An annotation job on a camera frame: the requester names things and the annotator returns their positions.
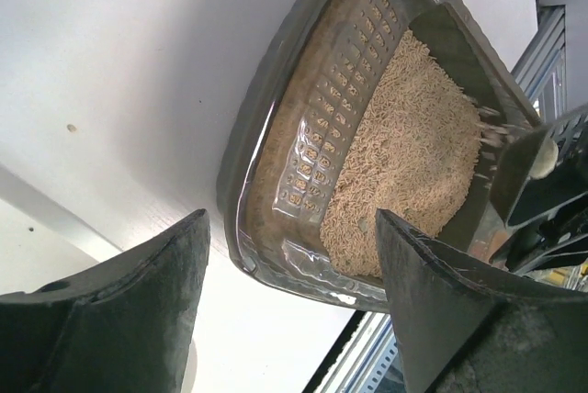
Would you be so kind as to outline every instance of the clear plastic tray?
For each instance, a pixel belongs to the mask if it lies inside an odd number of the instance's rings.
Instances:
[[[335,271],[319,227],[380,76],[410,28],[492,125],[529,128],[535,111],[461,0],[298,0],[243,101],[218,181],[232,260],[270,286],[386,311],[377,279]],[[467,251],[484,237],[500,148],[484,147],[462,209],[439,239]]]

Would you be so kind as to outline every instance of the tray hole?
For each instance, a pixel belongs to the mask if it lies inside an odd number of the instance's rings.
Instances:
[[[294,184],[294,186],[296,186],[300,191],[305,191],[306,190],[306,181],[302,180],[302,179],[296,179],[296,183]]]
[[[359,95],[359,92],[357,91],[356,87],[353,84],[349,85],[349,88],[347,88],[347,91],[349,92],[349,95],[351,95],[351,96]]]
[[[367,59],[362,58],[361,65],[363,66],[364,69],[366,69],[366,71],[371,72],[371,64],[368,62]]]
[[[381,0],[382,4],[384,5],[384,7],[389,8],[390,7],[390,1],[388,0]]]
[[[331,142],[327,141],[324,143],[324,145],[322,146],[325,150],[327,150],[328,152],[334,152],[334,145],[332,145]]]
[[[301,163],[298,171],[300,171],[301,174],[310,176],[312,174],[312,167],[307,163]]]
[[[334,118],[337,122],[343,125],[347,123],[347,119],[345,119],[345,116],[343,116],[341,113],[337,113]]]
[[[328,114],[332,115],[332,114],[333,114],[333,112],[334,112],[334,106],[333,106],[332,104],[329,104],[328,102],[325,102],[325,103],[324,103],[324,110],[325,110],[325,111],[326,111]]]
[[[341,99],[341,92],[334,87],[331,87],[331,96],[336,97],[337,99]]]
[[[349,101],[347,101],[346,99],[343,99],[343,108],[347,111],[351,111],[352,110],[352,106],[351,103]]]
[[[347,83],[349,82],[349,80],[342,73],[337,74],[337,81],[339,81],[339,84],[342,85],[343,87],[345,87],[347,85]]]
[[[376,17],[378,20],[382,19],[382,13],[377,7],[373,6],[371,8],[371,11],[374,14],[374,17]]]
[[[302,203],[302,196],[300,196],[298,194],[290,194],[290,197],[288,198],[288,202],[290,202],[292,205],[299,206],[300,203]]]
[[[356,79],[362,85],[364,85],[366,83],[366,77],[363,74],[361,74],[360,72],[356,72]]]
[[[390,24],[388,24],[387,21],[382,21],[382,28],[384,29],[384,31],[391,35],[392,34],[392,29],[390,28]]]
[[[331,161],[329,159],[327,159],[326,157],[321,157],[321,159],[319,160],[319,165],[322,168],[329,168],[331,166]]]
[[[376,26],[374,26],[374,23],[369,18],[366,18],[366,27],[369,33],[374,33],[374,30],[376,30]]]
[[[376,42],[380,47],[384,47],[384,38],[379,33],[376,34]]]
[[[376,49],[374,48],[374,46],[369,46],[367,48],[369,50],[369,54],[371,55],[371,57],[376,60],[378,58],[378,52],[376,51]]]
[[[317,151],[313,150],[312,148],[309,148],[306,151],[306,157],[308,157],[312,161],[316,161],[319,157],[319,153]]]
[[[324,181],[326,180],[327,176],[324,175],[322,172],[320,171],[315,171],[314,172],[314,180],[316,180],[317,182],[321,182],[324,183]]]
[[[316,143],[321,143],[322,136],[319,133],[312,133],[311,140]]]

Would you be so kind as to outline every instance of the white wall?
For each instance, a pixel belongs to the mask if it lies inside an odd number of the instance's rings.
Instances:
[[[33,292],[94,264],[89,255],[0,200],[0,294]]]

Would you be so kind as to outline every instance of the black plastic bracket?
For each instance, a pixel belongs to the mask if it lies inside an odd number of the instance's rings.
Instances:
[[[537,177],[537,168],[550,162],[552,171]],[[588,106],[509,144],[490,200],[506,227],[515,230],[491,263],[505,261],[518,274],[583,263],[588,258]]]

